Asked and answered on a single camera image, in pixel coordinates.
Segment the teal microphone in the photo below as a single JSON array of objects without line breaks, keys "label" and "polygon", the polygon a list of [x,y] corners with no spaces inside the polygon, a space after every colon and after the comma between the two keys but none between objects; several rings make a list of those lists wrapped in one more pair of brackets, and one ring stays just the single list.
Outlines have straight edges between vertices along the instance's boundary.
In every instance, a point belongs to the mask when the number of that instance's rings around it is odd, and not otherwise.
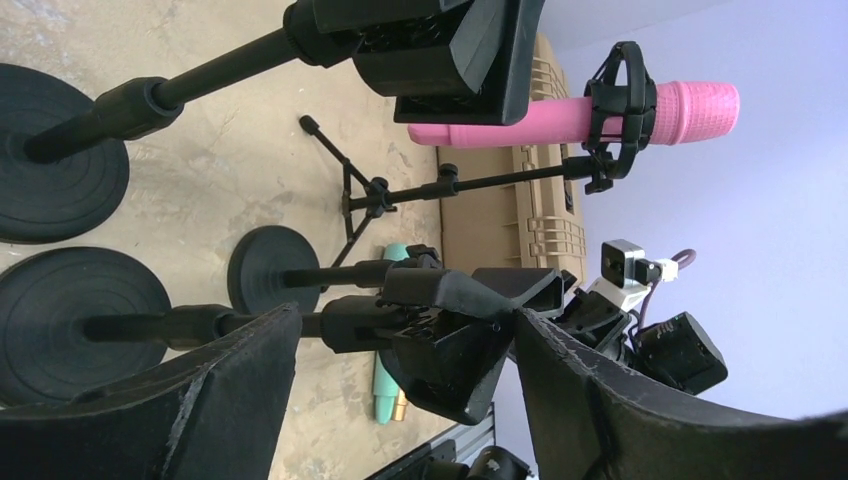
[{"label": "teal microphone", "polygon": [[[408,257],[407,246],[391,243],[383,252],[384,260],[399,261]],[[374,420],[380,425],[388,424],[394,415],[400,387],[386,370],[379,352],[374,357],[372,396]]]}]

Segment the gold microphone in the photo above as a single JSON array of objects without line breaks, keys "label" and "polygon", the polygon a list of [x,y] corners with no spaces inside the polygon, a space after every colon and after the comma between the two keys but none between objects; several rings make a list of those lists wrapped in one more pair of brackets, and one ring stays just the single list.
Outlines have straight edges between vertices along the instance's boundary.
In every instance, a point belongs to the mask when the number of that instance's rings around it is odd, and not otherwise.
[{"label": "gold microphone", "polygon": [[399,390],[395,397],[391,420],[394,422],[403,422],[406,418],[407,407],[408,400],[406,393],[403,390]]}]

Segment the black mounting base rail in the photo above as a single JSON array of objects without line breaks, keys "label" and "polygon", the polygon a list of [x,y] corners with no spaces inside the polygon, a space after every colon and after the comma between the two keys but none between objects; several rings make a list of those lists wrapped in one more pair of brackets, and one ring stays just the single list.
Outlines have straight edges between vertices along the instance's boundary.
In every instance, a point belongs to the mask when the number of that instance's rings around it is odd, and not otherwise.
[{"label": "black mounting base rail", "polygon": [[534,479],[528,463],[496,444],[495,410],[457,424],[367,477],[368,480]]}]

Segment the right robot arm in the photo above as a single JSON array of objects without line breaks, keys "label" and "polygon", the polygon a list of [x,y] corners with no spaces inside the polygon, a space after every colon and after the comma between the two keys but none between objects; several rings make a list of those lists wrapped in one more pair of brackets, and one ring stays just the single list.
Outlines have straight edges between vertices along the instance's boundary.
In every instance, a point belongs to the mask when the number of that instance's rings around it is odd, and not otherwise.
[{"label": "right robot arm", "polygon": [[646,326],[635,310],[666,278],[656,262],[646,269],[604,273],[588,290],[577,289],[553,323],[613,361],[676,390],[700,394],[728,377],[706,331],[687,312]]}]

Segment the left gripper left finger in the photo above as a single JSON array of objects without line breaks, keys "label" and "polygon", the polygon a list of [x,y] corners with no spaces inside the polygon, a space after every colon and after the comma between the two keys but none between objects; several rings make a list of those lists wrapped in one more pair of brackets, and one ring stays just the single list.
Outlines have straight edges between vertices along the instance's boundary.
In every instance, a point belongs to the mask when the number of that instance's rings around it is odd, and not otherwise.
[{"label": "left gripper left finger", "polygon": [[264,479],[302,318],[284,305],[171,361],[63,404],[1,414],[5,479]]}]

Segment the shock mount round-base stand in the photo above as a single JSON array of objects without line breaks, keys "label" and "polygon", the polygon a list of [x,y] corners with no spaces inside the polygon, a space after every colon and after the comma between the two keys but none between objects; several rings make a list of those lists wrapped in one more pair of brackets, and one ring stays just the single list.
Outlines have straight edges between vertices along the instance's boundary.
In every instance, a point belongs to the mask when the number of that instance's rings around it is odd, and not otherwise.
[{"label": "shock mount round-base stand", "polygon": [[[228,264],[227,288],[232,306],[241,313],[265,313],[292,302],[311,313],[327,288],[381,289],[387,271],[394,267],[440,269],[442,262],[436,249],[418,244],[401,253],[385,253],[381,259],[322,268],[300,233],[284,226],[263,226],[236,245]],[[480,268],[471,278],[520,306],[556,315],[576,284],[574,275],[551,268]]]}]

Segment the pink microphone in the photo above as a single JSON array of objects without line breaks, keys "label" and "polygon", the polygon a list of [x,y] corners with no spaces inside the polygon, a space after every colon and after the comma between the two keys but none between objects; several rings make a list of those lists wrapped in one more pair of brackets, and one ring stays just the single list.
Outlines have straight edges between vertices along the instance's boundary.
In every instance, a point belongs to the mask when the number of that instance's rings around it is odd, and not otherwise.
[{"label": "pink microphone", "polygon": [[[669,82],[657,86],[650,144],[677,145],[730,133],[740,111],[736,87],[719,82]],[[590,135],[588,97],[533,101],[527,115],[510,126],[410,124],[410,139],[425,146],[490,148],[585,143]]]}]

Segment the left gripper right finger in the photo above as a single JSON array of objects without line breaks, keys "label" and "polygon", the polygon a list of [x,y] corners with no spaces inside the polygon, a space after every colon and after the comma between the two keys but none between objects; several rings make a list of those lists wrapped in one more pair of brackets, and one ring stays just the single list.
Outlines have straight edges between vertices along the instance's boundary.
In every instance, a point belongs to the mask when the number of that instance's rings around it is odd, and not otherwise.
[{"label": "left gripper right finger", "polygon": [[787,420],[715,404],[522,309],[517,365],[543,479],[843,479],[845,412]]}]

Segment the tan hard case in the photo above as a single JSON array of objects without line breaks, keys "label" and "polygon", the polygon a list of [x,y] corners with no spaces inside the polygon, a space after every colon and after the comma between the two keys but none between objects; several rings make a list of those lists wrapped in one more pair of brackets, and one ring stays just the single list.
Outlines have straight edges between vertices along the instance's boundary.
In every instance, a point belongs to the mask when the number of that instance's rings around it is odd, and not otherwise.
[{"label": "tan hard case", "polygon": [[[437,150],[439,164],[455,165],[462,181],[558,166],[579,153],[570,144]],[[556,176],[442,199],[444,265],[468,274],[483,267],[557,268],[585,284],[582,194],[580,183]]]}]

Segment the clip round-base stand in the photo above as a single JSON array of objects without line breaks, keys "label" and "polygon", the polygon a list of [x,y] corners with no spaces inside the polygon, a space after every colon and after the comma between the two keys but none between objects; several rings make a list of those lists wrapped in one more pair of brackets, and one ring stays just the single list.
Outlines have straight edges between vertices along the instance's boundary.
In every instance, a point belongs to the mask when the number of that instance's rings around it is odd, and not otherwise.
[{"label": "clip round-base stand", "polygon": [[[320,312],[288,309],[303,338],[336,354],[377,352],[415,406],[482,420],[512,340],[515,302],[476,276],[420,260],[356,266],[380,287]],[[34,255],[1,276],[1,402],[60,404],[191,351],[252,321],[217,304],[171,305],[162,283],[123,253],[70,247]]]},{"label": "clip round-base stand", "polygon": [[128,142],[201,97],[298,60],[351,61],[400,124],[512,125],[527,113],[539,1],[297,1],[281,26],[170,79],[97,98],[1,67],[1,238],[47,244],[105,222],[129,183]]}]

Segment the black tripod shock-mount stand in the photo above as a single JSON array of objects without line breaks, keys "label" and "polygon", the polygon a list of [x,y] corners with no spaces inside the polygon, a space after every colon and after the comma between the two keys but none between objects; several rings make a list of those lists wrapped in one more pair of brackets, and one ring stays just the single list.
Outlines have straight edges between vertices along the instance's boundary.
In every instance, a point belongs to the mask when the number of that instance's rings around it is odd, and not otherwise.
[{"label": "black tripod shock-mount stand", "polygon": [[472,180],[461,180],[458,168],[448,165],[438,169],[436,181],[396,192],[390,191],[388,182],[381,177],[366,179],[320,130],[313,117],[301,116],[302,130],[318,140],[342,166],[346,243],[332,266],[342,265],[372,220],[395,212],[400,203],[443,199],[464,191],[557,176],[565,180],[588,178],[587,194],[611,189],[616,180],[628,175],[636,155],[648,145],[656,123],[658,87],[646,69],[639,44],[616,43],[587,82],[585,92],[591,99],[589,135],[582,142],[585,156],[566,157],[560,166]]}]

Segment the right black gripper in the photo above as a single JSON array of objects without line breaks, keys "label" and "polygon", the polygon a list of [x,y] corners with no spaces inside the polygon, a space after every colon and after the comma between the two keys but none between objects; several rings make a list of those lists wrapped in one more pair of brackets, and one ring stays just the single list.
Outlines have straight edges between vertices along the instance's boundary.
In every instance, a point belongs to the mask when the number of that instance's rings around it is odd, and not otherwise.
[{"label": "right black gripper", "polygon": [[626,346],[630,310],[636,306],[636,287],[619,287],[598,277],[587,290],[576,289],[563,313],[553,320],[560,329],[614,361],[631,361]]}]

